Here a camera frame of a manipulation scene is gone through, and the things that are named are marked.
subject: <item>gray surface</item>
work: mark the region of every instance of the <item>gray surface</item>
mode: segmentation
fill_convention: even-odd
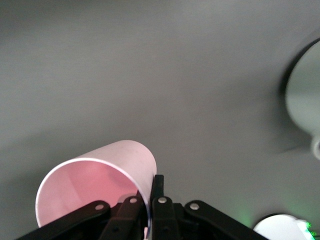
[[[320,37],[319,1],[6,2],[1,240],[36,228],[49,170],[123,139],[151,150],[175,202],[203,200],[249,227],[282,212],[320,229],[320,162],[279,94]]]

